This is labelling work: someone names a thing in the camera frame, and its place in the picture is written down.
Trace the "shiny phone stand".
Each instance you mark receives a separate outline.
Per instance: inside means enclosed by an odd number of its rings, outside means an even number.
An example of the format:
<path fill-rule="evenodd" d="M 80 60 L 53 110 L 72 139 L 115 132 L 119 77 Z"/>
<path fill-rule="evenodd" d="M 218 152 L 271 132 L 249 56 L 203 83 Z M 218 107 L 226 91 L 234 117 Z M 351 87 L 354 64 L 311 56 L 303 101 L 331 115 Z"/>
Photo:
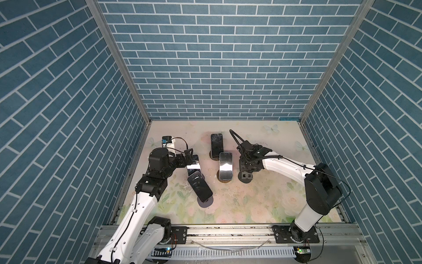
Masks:
<path fill-rule="evenodd" d="M 222 177 L 233 174 L 233 155 L 230 152 L 222 152 L 219 160 L 219 171 Z"/>
<path fill-rule="evenodd" d="M 188 176 L 191 176 L 195 172 L 201 172 L 201 166 L 198 155 L 192 156 L 192 164 L 188 165 L 186 168 Z"/>

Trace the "grey phone stand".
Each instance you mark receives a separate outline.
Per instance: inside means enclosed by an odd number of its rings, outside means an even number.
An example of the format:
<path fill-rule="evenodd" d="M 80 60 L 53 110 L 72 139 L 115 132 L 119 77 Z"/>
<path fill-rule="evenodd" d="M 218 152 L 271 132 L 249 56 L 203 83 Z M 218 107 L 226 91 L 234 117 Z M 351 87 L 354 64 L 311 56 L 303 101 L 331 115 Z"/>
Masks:
<path fill-rule="evenodd" d="M 238 173 L 238 179 L 239 181 L 241 181 L 242 183 L 248 184 L 253 180 L 253 173 L 251 172 L 239 172 Z"/>
<path fill-rule="evenodd" d="M 201 208 L 208 208 L 208 207 L 210 207 L 210 206 L 213 204 L 214 199 L 213 199 L 213 197 L 211 196 L 209 199 L 207 199 L 205 202 L 203 202 L 203 201 L 201 201 L 201 199 L 198 197 L 198 198 L 197 198 L 197 202 L 198 202 L 198 205 L 199 205 Z"/>

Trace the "black phone stand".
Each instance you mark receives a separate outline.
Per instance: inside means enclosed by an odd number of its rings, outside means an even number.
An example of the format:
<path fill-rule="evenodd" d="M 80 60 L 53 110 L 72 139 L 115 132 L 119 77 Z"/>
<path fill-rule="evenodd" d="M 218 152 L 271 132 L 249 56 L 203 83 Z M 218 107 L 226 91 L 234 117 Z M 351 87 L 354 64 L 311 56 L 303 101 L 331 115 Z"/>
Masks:
<path fill-rule="evenodd" d="M 211 151 L 214 153 L 224 151 L 223 134 L 211 134 Z"/>
<path fill-rule="evenodd" d="M 213 196 L 211 188 L 206 183 L 200 171 L 195 171 L 192 175 L 188 176 L 187 181 L 200 199 L 200 202 L 204 203 Z"/>

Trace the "black phone back stand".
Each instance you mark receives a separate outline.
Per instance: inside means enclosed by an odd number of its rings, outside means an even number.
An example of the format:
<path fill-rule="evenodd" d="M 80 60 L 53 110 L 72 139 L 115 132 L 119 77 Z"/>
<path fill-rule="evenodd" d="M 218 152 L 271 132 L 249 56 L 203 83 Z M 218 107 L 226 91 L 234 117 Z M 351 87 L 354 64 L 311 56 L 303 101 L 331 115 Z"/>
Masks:
<path fill-rule="evenodd" d="M 214 153 L 224 151 L 223 134 L 211 134 L 211 151 Z"/>

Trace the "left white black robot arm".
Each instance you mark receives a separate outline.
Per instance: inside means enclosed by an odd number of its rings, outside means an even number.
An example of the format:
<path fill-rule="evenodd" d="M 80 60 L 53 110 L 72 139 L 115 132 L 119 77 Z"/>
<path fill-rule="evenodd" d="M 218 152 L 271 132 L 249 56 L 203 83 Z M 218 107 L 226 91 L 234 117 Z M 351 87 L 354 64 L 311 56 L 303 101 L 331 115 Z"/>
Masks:
<path fill-rule="evenodd" d="M 177 168 L 193 164 L 193 149 L 178 154 L 167 147 L 155 148 L 148 156 L 146 173 L 135 186 L 135 195 L 122 222 L 97 257 L 87 264 L 141 264 L 155 247 L 171 238 L 171 220 L 152 219 L 144 232 L 144 224 L 168 186 L 168 178 Z"/>

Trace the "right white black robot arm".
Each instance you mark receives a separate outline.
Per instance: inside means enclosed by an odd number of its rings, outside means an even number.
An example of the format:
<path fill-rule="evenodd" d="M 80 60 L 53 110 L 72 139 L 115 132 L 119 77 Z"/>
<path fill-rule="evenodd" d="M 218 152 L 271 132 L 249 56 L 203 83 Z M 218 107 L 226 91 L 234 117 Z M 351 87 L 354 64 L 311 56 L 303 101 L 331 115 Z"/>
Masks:
<path fill-rule="evenodd" d="M 238 179 L 241 182 L 250 183 L 254 172 L 265 169 L 304 186 L 306 205 L 287 232 L 293 242 L 305 242 L 313 233 L 315 224 L 337 206 L 343 195 L 340 179 L 332 175 L 326 164 L 312 166 L 300 163 L 260 145 L 239 146 L 237 150 L 240 153 Z"/>

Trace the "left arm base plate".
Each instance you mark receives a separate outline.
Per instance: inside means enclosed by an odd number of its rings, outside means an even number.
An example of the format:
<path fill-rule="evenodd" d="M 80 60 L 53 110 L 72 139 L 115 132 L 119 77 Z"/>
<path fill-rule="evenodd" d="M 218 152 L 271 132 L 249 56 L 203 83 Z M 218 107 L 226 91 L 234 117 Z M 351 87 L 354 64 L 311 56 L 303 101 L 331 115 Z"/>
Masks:
<path fill-rule="evenodd" d="M 159 244 L 170 244 L 173 239 L 173 244 L 186 244 L 187 240 L 187 226 L 172 226 L 164 229 L 164 237 Z"/>

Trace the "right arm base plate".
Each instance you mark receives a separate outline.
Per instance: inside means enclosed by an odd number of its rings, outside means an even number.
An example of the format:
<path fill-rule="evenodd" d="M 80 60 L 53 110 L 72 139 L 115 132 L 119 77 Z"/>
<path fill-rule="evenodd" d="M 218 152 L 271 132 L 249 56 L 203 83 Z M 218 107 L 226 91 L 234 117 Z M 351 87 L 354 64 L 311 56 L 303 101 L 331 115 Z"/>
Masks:
<path fill-rule="evenodd" d="M 313 226 L 307 232 L 302 231 L 294 223 L 273 225 L 271 227 L 271 230 L 274 233 L 275 241 L 277 244 L 320 243 L 320 239 L 318 237 L 317 229 L 315 226 Z"/>

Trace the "aluminium mounting rail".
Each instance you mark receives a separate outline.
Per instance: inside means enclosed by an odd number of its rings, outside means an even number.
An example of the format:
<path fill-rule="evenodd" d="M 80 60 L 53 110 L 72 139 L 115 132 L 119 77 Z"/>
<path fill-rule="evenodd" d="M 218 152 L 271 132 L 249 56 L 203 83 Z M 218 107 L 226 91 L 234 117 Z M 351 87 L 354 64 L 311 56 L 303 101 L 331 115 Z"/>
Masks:
<path fill-rule="evenodd" d="M 183 245 L 258 245 L 276 243 L 272 224 L 190 224 L 186 244 Z M 319 245 L 363 245 L 366 240 L 357 224 L 320 223 L 316 230 Z"/>

